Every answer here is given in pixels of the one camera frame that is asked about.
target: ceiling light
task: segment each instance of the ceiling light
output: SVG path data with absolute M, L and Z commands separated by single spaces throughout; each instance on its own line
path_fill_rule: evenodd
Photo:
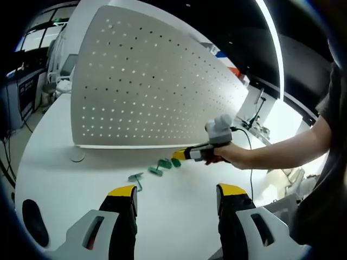
M 278 71 L 280 74 L 280 100 L 283 101 L 284 99 L 284 66 L 283 66 L 283 57 L 282 57 L 280 40 L 278 38 L 275 24 L 272 20 L 269 10 L 266 7 L 264 0 L 255 0 L 255 1 L 258 4 L 262 14 L 264 15 L 267 26 L 269 27 L 269 30 L 272 36 L 273 44 L 275 45 L 275 51 L 276 51 L 277 62 L 278 62 Z

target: green object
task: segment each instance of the green object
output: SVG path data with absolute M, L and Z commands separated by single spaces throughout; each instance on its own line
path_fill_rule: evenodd
M 156 174 L 156 175 L 158 175 L 158 176 L 162 176 L 162 175 L 163 175 L 163 171 L 158 170 L 158 167 L 157 167 L 157 168 L 154 168 L 154 167 L 150 166 L 150 167 L 148 168 L 148 170 L 149 170 L 151 173 L 154 173 L 154 174 Z
M 158 161 L 158 167 L 162 167 L 165 169 L 171 169 L 172 168 L 172 163 L 170 162 L 169 159 L 160 159 Z
M 128 177 L 128 180 L 129 181 L 137 181 L 138 185 L 139 185 L 139 188 L 137 189 L 138 192 L 140 192 L 143 188 L 142 188 L 142 185 L 139 181 L 139 178 L 141 178 L 141 175 L 143 174 L 143 172 L 140 172 L 140 173 L 137 173 L 137 174 L 134 174 L 134 175 L 130 175 Z
M 171 162 L 172 162 L 172 164 L 174 165 L 175 168 L 180 168 L 181 162 L 178 159 L 172 158 Z

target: white table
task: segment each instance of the white table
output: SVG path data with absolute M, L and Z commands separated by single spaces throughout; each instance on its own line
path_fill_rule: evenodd
M 253 148 L 264 146 L 250 138 Z M 242 132 L 234 134 L 234 142 L 248 148 Z M 58 248 L 68 228 L 98 209 L 109 191 L 129 185 L 129 175 L 145 172 L 138 193 L 136 259 L 208 259 L 221 246 L 216 184 L 237 185 L 250 194 L 250 171 L 223 162 L 205 166 L 185 161 L 180 169 L 164 170 L 162 177 L 146 171 L 175 149 L 86 149 L 79 163 L 69 159 L 73 149 L 70 95 L 63 94 L 37 125 L 17 175 L 17 214 L 22 221 L 25 199 L 37 202 L 50 238 L 45 249 L 37 245 L 42 251 Z M 255 197 L 265 175 L 254 170 Z

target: perforated white panel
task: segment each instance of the perforated white panel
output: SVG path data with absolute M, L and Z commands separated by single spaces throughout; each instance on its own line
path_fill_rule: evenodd
M 196 144 L 207 120 L 235 117 L 247 95 L 203 46 L 157 19 L 101 7 L 83 40 L 72 91 L 77 145 Z

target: hand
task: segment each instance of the hand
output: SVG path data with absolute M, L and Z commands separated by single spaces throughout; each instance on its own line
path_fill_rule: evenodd
M 206 161 L 206 165 L 209 165 L 211 163 L 218 163 L 220 161 L 227 160 L 232 165 L 234 165 L 236 168 L 239 169 L 247 169 L 249 168 L 248 165 L 248 157 L 249 157 L 249 150 L 243 149 L 237 145 L 234 145 L 233 143 L 230 143 L 227 146 L 214 148 L 214 157 Z

